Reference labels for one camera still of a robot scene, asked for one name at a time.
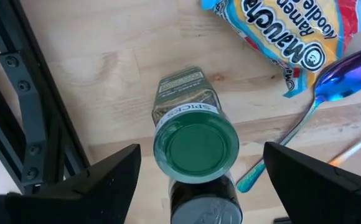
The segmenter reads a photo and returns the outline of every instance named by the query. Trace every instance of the wood grain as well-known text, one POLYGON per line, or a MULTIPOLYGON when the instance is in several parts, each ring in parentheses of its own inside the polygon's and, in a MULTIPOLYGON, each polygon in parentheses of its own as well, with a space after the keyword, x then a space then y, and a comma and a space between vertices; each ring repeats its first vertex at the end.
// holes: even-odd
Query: wood grain
MULTIPOLYGON (((276 141, 299 119, 310 91, 288 99, 280 71, 247 47, 225 21, 198 0, 21 0, 77 133, 91 160, 131 143, 142 148, 128 224, 169 223, 168 177, 152 152, 151 108, 158 80, 198 65, 237 129, 240 153, 231 172, 254 165, 263 143, 276 141)), ((361 49, 361 34, 347 49, 361 49)), ((20 121, 17 96, 0 66, 0 89, 20 121)), ((361 139, 361 92, 324 103, 289 146, 322 161, 361 139)), ((342 165, 361 175, 361 151, 342 165)), ((16 186, 0 164, 0 194, 16 186)), ((244 223, 286 215, 267 173, 239 194, 244 223)))

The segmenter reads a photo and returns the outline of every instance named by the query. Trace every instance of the black bracket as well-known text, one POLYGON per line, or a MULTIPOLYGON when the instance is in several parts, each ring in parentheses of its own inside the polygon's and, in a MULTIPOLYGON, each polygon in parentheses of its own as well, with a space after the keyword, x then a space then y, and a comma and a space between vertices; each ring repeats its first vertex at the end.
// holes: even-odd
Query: black bracket
POLYGON ((0 93, 0 160, 21 192, 34 194, 90 164, 19 0, 0 1, 0 51, 24 131, 0 93))

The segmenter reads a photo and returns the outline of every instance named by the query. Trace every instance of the gray cap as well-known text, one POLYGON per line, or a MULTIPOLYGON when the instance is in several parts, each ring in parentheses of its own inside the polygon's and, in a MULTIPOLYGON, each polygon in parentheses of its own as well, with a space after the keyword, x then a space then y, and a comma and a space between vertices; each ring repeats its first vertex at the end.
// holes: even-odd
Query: gray cap
POLYGON ((219 197, 199 197, 182 204, 171 216, 172 224, 239 224, 241 209, 219 197))

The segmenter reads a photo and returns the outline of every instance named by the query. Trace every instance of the spoon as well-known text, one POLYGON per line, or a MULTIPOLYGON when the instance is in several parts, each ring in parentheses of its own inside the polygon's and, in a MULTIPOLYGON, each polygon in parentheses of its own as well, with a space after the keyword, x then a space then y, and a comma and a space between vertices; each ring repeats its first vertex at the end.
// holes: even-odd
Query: spoon
MULTIPOLYGON (((309 121, 317 107, 326 101, 337 101, 361 90, 361 51, 330 65, 319 75, 314 87, 314 98, 298 124, 280 141, 285 146, 309 121)), ((263 157, 238 182, 237 189, 248 192, 265 170, 263 157)))

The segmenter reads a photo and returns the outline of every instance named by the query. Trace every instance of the jar label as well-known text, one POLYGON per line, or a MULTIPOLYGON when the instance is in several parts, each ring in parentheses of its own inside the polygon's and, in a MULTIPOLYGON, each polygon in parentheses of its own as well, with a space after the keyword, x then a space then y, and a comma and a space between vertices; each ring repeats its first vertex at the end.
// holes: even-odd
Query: jar label
POLYGON ((160 119, 160 121, 157 123, 156 126, 156 132, 154 133, 154 137, 156 137, 156 134, 158 131, 164 126, 166 122, 168 122, 171 118, 174 116, 177 116, 178 114, 190 112, 190 111, 209 111, 212 113, 219 114, 219 111, 216 107, 206 104, 206 103, 186 103, 183 105, 179 105, 170 111, 168 111, 164 116, 160 119))

